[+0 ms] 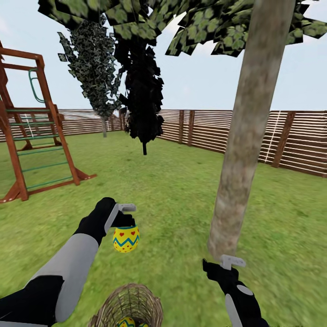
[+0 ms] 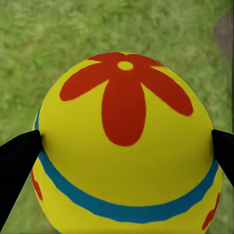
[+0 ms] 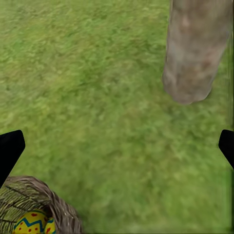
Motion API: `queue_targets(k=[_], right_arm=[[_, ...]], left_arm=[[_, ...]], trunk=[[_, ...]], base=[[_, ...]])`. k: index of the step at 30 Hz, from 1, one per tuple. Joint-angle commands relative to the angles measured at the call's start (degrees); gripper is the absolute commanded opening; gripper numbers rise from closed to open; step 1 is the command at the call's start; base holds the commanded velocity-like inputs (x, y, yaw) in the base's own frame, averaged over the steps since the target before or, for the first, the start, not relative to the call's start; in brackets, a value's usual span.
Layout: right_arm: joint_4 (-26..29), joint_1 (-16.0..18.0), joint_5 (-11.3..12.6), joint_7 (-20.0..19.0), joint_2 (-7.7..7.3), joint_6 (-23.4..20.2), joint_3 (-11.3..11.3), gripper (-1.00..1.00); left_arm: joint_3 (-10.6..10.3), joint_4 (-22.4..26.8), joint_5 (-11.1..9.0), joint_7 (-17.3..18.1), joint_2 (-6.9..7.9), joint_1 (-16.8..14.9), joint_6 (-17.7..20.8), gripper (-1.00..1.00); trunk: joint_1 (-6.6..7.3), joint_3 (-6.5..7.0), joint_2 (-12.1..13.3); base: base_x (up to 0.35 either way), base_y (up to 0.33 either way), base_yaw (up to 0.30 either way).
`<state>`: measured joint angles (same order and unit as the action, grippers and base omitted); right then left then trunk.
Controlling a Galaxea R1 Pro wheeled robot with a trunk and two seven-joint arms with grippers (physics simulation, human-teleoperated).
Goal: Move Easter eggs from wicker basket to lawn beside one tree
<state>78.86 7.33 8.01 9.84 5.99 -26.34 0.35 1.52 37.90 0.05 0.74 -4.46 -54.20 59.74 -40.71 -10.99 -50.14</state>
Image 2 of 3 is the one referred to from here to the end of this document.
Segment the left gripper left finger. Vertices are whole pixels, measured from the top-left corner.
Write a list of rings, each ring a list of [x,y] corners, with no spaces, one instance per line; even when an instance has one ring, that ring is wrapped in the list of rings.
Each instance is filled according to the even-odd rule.
[[[0,146],[0,232],[40,151],[39,130],[16,136]]]

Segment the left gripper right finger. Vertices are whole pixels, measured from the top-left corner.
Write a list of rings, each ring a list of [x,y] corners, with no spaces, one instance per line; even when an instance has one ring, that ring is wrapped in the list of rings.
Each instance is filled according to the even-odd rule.
[[[234,135],[212,130],[214,155],[234,187]]]

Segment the easter egg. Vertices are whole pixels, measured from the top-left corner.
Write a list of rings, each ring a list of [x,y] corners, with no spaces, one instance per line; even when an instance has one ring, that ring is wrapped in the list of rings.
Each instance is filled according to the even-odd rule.
[[[176,73],[149,57],[100,54],[49,90],[31,169],[59,234],[205,234],[221,195],[211,119]]]

